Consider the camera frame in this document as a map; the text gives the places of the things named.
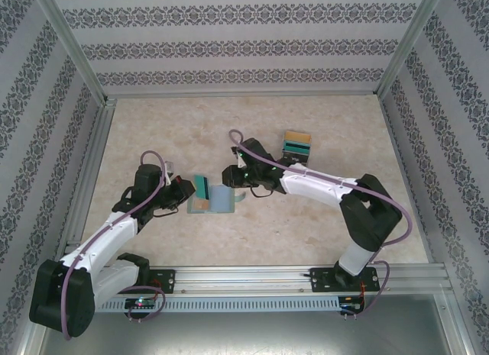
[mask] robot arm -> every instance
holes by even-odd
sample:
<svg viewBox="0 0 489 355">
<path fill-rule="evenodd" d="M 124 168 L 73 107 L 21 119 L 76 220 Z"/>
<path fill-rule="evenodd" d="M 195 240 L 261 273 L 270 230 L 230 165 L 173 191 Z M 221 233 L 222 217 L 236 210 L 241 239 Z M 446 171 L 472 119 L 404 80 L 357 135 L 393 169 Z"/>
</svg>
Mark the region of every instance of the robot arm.
<svg viewBox="0 0 489 355">
<path fill-rule="evenodd" d="M 105 265 L 154 217 L 155 210 L 169 209 L 176 213 L 178 206 L 195 192 L 193 184 L 180 176 L 170 180 L 173 175 L 171 169 L 171 164 L 167 163 L 165 186 L 145 206 L 111 226 L 76 263 L 68 282 L 66 296 L 70 336 L 80 336 L 87 329 L 95 309 L 121 290 L 134 284 L 148 285 L 150 266 L 145 258 L 124 253 L 111 266 L 105 267 Z M 107 221 L 96 233 L 145 201 L 158 187 L 161 173 L 159 166 L 140 165 L 134 178 L 134 185 L 125 190 L 121 200 L 112 208 Z M 60 303 L 63 281 L 73 261 L 88 242 L 94 239 L 96 233 L 60 261 L 46 260 L 40 265 L 29 312 L 31 321 L 61 331 Z"/>
<path fill-rule="evenodd" d="M 244 141 L 243 146 L 265 159 L 273 160 L 273 157 L 254 138 Z M 256 160 L 242 153 L 237 147 L 233 147 L 232 151 L 238 158 L 238 165 L 229 166 L 222 172 L 222 181 L 225 185 L 233 188 L 263 186 L 272 192 L 312 198 L 342 212 L 352 239 L 335 265 L 335 278 L 343 286 L 360 274 L 402 218 L 401 212 L 385 201 L 342 184 L 308 175 L 307 173 L 312 171 L 300 163 L 290 165 L 286 160 L 277 161 L 279 164 L 301 171 L 295 173 Z M 342 178 L 318 172 L 315 174 L 361 186 L 390 197 L 378 179 L 368 174 L 360 179 Z"/>
</svg>

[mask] wire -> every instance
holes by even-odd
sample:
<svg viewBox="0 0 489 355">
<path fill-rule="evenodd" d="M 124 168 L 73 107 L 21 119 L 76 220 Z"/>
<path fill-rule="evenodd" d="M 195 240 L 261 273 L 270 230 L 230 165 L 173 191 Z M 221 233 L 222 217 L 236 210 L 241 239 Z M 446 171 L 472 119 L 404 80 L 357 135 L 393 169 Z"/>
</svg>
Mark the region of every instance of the wire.
<svg viewBox="0 0 489 355">
<path fill-rule="evenodd" d="M 262 196 L 259 196 L 257 195 L 254 191 L 253 191 L 253 187 L 250 187 L 250 191 L 251 191 L 251 194 L 256 197 L 256 198 L 263 198 L 263 197 L 268 197 L 268 196 L 272 196 L 272 193 L 274 193 L 273 189 L 272 191 L 268 194 L 268 195 L 262 195 Z"/>
<path fill-rule="evenodd" d="M 161 289 L 161 282 L 159 282 L 159 281 L 158 281 L 158 280 L 156 280 L 156 279 L 152 279 L 152 280 L 150 281 L 150 284 L 152 284 L 152 283 L 154 283 L 154 285 L 155 285 L 156 287 L 158 287 L 158 288 L 160 288 L 160 289 Z M 155 293 L 154 293 L 153 300 L 156 300 L 156 298 L 157 298 L 157 297 L 158 297 L 158 292 L 155 292 Z"/>
<path fill-rule="evenodd" d="M 365 284 L 364 282 L 360 282 L 360 298 L 361 298 L 361 303 L 360 305 L 363 305 L 365 303 Z"/>
<path fill-rule="evenodd" d="M 70 334 L 68 333 L 68 320 L 67 320 L 67 316 L 66 316 L 66 297 L 67 297 L 67 292 L 68 292 L 68 283 L 70 282 L 70 277 L 71 277 L 71 274 L 73 273 L 75 267 L 76 267 L 76 264 L 83 260 L 83 255 L 86 253 L 86 251 L 108 230 L 110 230 L 112 228 L 113 225 L 116 225 L 117 223 L 119 223 L 120 221 L 126 219 L 128 216 L 130 216 L 132 213 L 134 213 L 135 211 L 139 210 L 140 208 L 142 208 L 143 206 L 145 206 L 149 201 L 151 201 L 151 199 L 160 191 L 161 187 L 164 186 L 164 183 L 165 183 L 165 175 L 167 174 L 167 168 L 165 166 L 165 162 L 163 161 L 163 158 L 161 157 L 160 154 L 158 154 L 156 151 L 152 151 L 152 150 L 146 150 L 144 153 L 141 154 L 141 158 L 140 158 L 140 163 L 143 164 L 143 161 L 144 161 L 144 157 L 148 154 L 153 154 L 155 155 L 158 160 L 160 161 L 160 164 L 161 164 L 161 177 L 160 177 L 160 183 L 158 184 L 158 187 L 153 191 L 153 193 L 151 193 L 151 195 L 146 198 L 141 204 L 139 204 L 138 206 L 134 207 L 132 210 L 126 212 L 125 214 L 123 214 L 122 216 L 120 216 L 119 218 L 115 219 L 111 224 L 109 225 L 106 225 L 104 228 L 102 228 L 93 238 L 90 238 L 89 241 L 87 242 L 86 246 L 84 246 L 81 251 L 78 253 L 78 256 L 75 257 L 75 259 L 73 260 L 70 268 L 68 269 L 68 272 L 66 273 L 65 277 L 64 277 L 64 281 L 63 281 L 63 288 L 61 290 L 61 331 L 63 332 L 63 336 L 65 338 L 65 340 L 69 341 L 71 340 L 71 336 Z M 137 288 L 137 286 L 130 286 L 129 288 L 126 288 L 125 290 L 129 290 L 130 288 Z M 139 286 L 138 287 L 139 289 L 144 289 L 145 286 Z M 153 288 L 152 286 L 148 286 L 146 288 L 149 288 L 149 289 L 154 289 L 154 290 L 157 290 L 158 288 Z"/>
<path fill-rule="evenodd" d="M 165 216 L 170 216 L 170 215 L 176 214 L 177 212 L 178 212 L 178 208 L 176 208 L 176 211 L 172 211 L 172 212 L 169 212 L 167 214 L 155 215 L 153 213 L 153 218 L 164 218 Z"/>
<path fill-rule="evenodd" d="M 377 265 L 379 263 L 383 263 L 385 265 L 386 271 L 385 271 L 384 282 L 382 282 L 381 288 L 379 289 L 379 291 L 375 295 L 375 297 L 372 299 L 372 301 L 370 302 L 370 304 L 368 305 L 368 307 L 366 307 L 363 311 L 361 311 L 360 313 L 358 313 L 358 315 L 364 315 L 367 311 L 370 311 L 371 310 L 371 308 L 377 302 L 377 300 L 379 299 L 379 297 L 382 295 L 382 292 L 385 289 L 385 285 L 387 285 L 387 280 L 389 279 L 389 276 L 390 276 L 390 266 L 389 266 L 389 263 L 387 263 L 387 261 L 384 261 L 384 260 L 378 260 L 378 261 L 373 262 L 374 265 Z"/>
<path fill-rule="evenodd" d="M 157 315 L 160 314 L 160 312 L 163 310 L 164 306 L 167 303 L 167 297 L 165 296 L 165 293 L 163 292 L 163 290 L 161 290 L 161 288 L 155 288 L 154 286 L 129 286 L 128 288 L 121 290 L 121 292 L 131 292 L 134 290 L 141 290 L 141 289 L 154 290 L 157 294 L 158 293 L 161 294 L 161 297 L 163 299 L 163 303 L 161 303 L 160 307 L 156 311 L 151 312 L 149 315 L 147 315 L 144 318 L 133 318 L 133 317 L 131 317 L 132 310 L 137 308 L 137 307 L 130 307 L 129 311 L 128 311 L 128 317 L 129 317 L 130 322 L 136 321 L 137 323 L 141 323 L 141 322 L 148 321 L 148 320 L 156 317 Z"/>
<path fill-rule="evenodd" d="M 236 140 L 234 138 L 233 134 L 237 134 L 240 137 L 240 140 Z M 252 152 L 247 147 L 243 146 L 242 142 L 243 142 L 243 140 L 244 140 L 245 137 L 243 136 L 243 133 L 241 131 L 236 130 L 236 129 L 232 129 L 232 130 L 230 130 L 228 132 L 228 135 L 229 135 L 229 138 L 231 139 L 231 141 L 233 142 L 233 144 L 236 145 L 239 149 L 241 149 L 242 151 L 244 151 L 246 154 L 252 156 L 253 158 L 255 158 L 257 160 L 260 160 L 263 163 L 270 164 L 271 166 L 275 166 L 275 167 L 281 168 L 283 170 L 288 170 L 288 171 L 290 171 L 292 173 L 298 173 L 298 174 L 301 174 L 301 175 L 307 175 L 307 176 L 311 176 L 311 177 L 323 179 L 326 182 L 335 183 L 336 185 L 348 187 L 349 189 L 354 189 L 354 190 L 357 190 L 359 192 L 367 193 L 367 194 L 372 195 L 374 197 L 377 197 L 377 198 L 379 198 L 381 200 L 384 200 L 385 202 L 387 202 L 387 203 L 391 204 L 392 206 L 394 206 L 395 208 L 397 208 L 404 215 L 404 217 L 406 218 L 406 221 L 407 221 L 407 229 L 406 229 L 406 232 L 403 235 L 401 235 L 400 237 L 395 238 L 393 240 L 389 240 L 388 242 L 385 242 L 384 244 L 382 244 L 381 248 L 372 256 L 372 258 L 370 259 L 370 261 L 373 261 L 375 259 L 375 257 L 381 251 L 382 247 L 386 247 L 386 246 L 390 246 L 392 244 L 399 243 L 399 242 L 405 240 L 406 238 L 408 238 L 409 235 L 411 234 L 411 231 L 413 230 L 413 220 L 411 219 L 409 212 L 407 212 L 407 210 L 401 204 L 399 204 L 398 202 L 395 202 L 393 199 L 391 199 L 391 198 L 389 198 L 389 197 L 387 197 L 385 195 L 382 195 L 379 192 L 372 191 L 370 189 L 365 189 L 363 187 L 360 187 L 360 186 L 357 186 L 357 185 L 353 185 L 351 183 L 347 183 L 347 182 L 343 182 L 343 181 L 338 181 L 337 179 L 334 179 L 334 178 L 328 177 L 328 176 L 324 176 L 323 174 L 319 174 L 319 173 L 316 173 L 316 172 L 313 172 L 313 171 L 309 171 L 308 169 L 306 169 L 306 171 L 304 171 L 304 170 L 300 170 L 300 169 L 290 168 L 289 166 L 283 166 L 283 165 L 281 165 L 279 163 L 274 162 L 273 160 L 265 159 L 265 158 L 259 156 L 258 154 Z M 387 263 L 384 260 L 379 260 L 379 261 L 373 262 L 373 264 L 376 264 L 376 263 L 383 263 L 383 264 L 385 264 L 385 266 L 387 268 L 385 280 L 382 283 L 382 286 L 379 289 L 378 293 L 375 295 L 374 299 L 372 299 L 372 302 L 370 303 L 370 305 L 368 307 L 366 307 L 366 309 L 364 309 L 361 313 L 365 313 L 367 310 L 370 310 L 370 308 L 372 308 L 372 305 L 375 304 L 375 302 L 378 300 L 379 296 L 381 296 L 382 292 L 384 291 L 385 285 L 387 284 L 387 280 L 389 279 L 389 274 L 390 274 L 389 263 Z"/>
</svg>

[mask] mounting plate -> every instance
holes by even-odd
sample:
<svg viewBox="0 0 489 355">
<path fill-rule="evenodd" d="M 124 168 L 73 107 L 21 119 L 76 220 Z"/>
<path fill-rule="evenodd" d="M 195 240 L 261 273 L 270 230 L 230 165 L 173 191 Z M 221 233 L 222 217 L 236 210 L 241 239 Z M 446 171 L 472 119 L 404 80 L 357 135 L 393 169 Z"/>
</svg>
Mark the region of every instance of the mounting plate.
<svg viewBox="0 0 489 355">
<path fill-rule="evenodd" d="M 150 269 L 149 286 L 161 287 L 165 294 L 173 294 L 175 288 L 175 270 L 174 269 Z M 134 290 L 131 294 L 154 294 L 151 290 Z"/>
<path fill-rule="evenodd" d="M 374 267 L 365 267 L 356 276 L 351 285 L 341 286 L 335 279 L 333 267 L 315 267 L 309 270 L 313 292 L 360 292 L 360 284 L 364 283 L 366 292 L 378 292 L 381 288 L 377 270 Z"/>
</svg>

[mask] damask wall panel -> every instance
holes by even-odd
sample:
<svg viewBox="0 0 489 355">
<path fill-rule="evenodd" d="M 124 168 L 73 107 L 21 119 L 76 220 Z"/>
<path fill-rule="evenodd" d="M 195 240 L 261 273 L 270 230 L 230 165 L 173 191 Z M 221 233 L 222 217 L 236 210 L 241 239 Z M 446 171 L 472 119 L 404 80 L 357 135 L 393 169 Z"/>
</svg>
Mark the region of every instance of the damask wall panel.
<svg viewBox="0 0 489 355">
<path fill-rule="evenodd" d="M 489 353 L 487 0 L 440 0 L 383 99 L 423 230 Z"/>
<path fill-rule="evenodd" d="M 108 94 L 375 90 L 421 0 L 57 0 Z"/>
<path fill-rule="evenodd" d="M 35 0 L 0 0 L 0 354 L 53 258 L 98 106 Z"/>
</svg>

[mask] beige floor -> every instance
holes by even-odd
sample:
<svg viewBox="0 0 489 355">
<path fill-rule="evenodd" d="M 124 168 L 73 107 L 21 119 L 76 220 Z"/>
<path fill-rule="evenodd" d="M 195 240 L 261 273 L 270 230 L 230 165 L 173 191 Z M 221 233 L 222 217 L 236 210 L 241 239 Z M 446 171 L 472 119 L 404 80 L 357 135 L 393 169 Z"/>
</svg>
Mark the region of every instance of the beige floor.
<svg viewBox="0 0 489 355">
<path fill-rule="evenodd" d="M 221 172 L 236 160 L 228 130 L 240 129 L 280 156 L 287 129 L 313 136 L 309 167 L 344 177 L 376 175 L 410 211 L 376 96 L 164 98 L 118 101 L 84 238 L 108 217 L 134 181 L 139 156 L 158 151 L 183 178 L 194 173 L 220 184 Z M 405 221 L 392 233 L 401 235 Z M 161 266 L 300 265 L 334 263 L 350 237 L 342 214 L 294 195 L 256 199 L 247 194 L 234 214 L 180 213 L 154 219 L 121 252 Z M 386 248 L 391 263 L 427 262 L 415 228 L 408 240 Z"/>
</svg>

